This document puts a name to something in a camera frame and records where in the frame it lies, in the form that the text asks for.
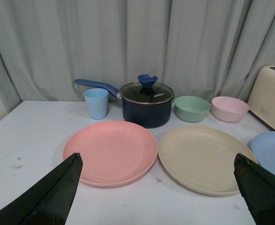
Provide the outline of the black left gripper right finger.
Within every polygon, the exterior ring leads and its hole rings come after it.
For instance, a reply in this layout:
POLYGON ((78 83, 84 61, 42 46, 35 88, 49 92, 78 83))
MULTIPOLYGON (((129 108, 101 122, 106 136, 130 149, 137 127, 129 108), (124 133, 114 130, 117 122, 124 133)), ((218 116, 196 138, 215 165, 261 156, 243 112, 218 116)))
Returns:
POLYGON ((238 153, 234 176, 257 225, 275 225, 275 175, 238 153))

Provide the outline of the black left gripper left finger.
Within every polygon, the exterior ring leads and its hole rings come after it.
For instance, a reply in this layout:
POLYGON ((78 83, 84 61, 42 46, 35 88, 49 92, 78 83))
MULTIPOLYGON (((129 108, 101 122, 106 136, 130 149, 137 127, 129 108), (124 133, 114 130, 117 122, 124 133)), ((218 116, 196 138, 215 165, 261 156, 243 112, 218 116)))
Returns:
POLYGON ((64 225, 77 191, 82 158, 74 153, 0 210, 0 225, 64 225))

